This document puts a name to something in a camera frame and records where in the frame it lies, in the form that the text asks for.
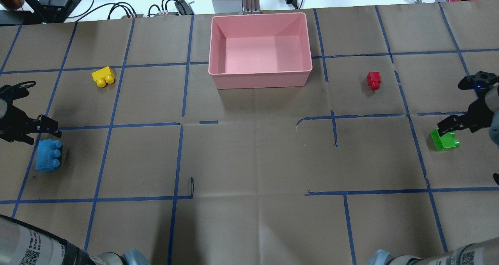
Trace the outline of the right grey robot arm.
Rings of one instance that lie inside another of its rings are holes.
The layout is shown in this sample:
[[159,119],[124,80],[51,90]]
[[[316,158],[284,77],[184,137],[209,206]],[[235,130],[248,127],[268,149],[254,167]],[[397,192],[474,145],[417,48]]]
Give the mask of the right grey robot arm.
[[[489,137],[498,145],[498,75],[479,71],[465,76],[458,83],[461,90],[474,90],[477,99],[462,115],[450,115],[438,123],[431,132],[437,151],[456,148],[456,131],[469,129],[472,133],[489,129]],[[467,244],[453,251],[432,257],[421,258],[414,255],[392,256],[388,251],[376,251],[368,265],[497,265],[499,263],[499,239]]]

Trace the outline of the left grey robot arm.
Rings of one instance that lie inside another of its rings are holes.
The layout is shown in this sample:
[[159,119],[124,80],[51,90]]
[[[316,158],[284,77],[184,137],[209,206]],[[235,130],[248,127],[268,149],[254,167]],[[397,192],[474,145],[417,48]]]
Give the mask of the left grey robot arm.
[[[58,122],[45,115],[32,119],[14,106],[14,100],[30,94],[35,81],[4,85],[0,91],[1,138],[7,142],[34,144],[31,133],[47,133],[55,140],[41,141],[37,147],[36,167],[53,171],[60,166],[61,131]],[[122,255],[104,252],[91,255],[66,239],[18,219],[1,215],[2,265],[147,265],[148,260],[136,249]]]

